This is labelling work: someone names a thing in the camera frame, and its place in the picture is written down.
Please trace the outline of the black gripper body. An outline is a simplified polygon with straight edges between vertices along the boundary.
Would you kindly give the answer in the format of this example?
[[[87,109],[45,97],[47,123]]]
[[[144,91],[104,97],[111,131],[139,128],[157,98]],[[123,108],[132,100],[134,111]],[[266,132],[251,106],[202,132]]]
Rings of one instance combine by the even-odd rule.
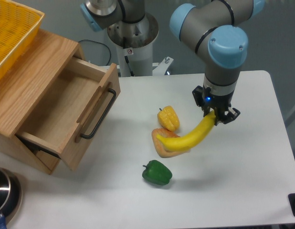
[[[234,94],[237,81],[230,85],[216,85],[210,81],[203,82],[203,106],[202,110],[205,114],[210,112],[210,109],[217,109],[218,113],[226,112],[236,114],[237,109],[231,107],[231,100]]]

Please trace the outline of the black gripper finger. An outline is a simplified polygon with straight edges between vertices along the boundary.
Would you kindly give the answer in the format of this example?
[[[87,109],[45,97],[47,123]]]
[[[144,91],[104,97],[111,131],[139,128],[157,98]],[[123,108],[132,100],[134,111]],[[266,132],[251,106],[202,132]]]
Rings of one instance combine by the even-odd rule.
[[[234,121],[240,115],[240,111],[236,108],[228,107],[227,111],[222,108],[215,109],[215,125],[219,123],[228,124]]]
[[[201,86],[197,86],[192,91],[195,103],[198,107],[204,106],[204,98],[203,98],[203,88]]]

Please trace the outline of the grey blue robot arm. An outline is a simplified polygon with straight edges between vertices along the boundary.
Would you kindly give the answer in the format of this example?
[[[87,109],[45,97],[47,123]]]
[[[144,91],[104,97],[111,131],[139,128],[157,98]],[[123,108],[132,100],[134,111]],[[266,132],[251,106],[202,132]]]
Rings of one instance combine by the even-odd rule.
[[[213,0],[202,8],[185,3],[172,13],[172,34],[205,63],[203,85],[193,90],[193,97],[205,114],[214,110],[216,123],[227,124],[240,114],[231,106],[248,48],[239,24],[264,5],[263,0]],[[117,48],[122,76],[152,72],[152,44],[159,26],[145,11],[144,1],[87,0],[80,9],[93,31],[107,31]]]

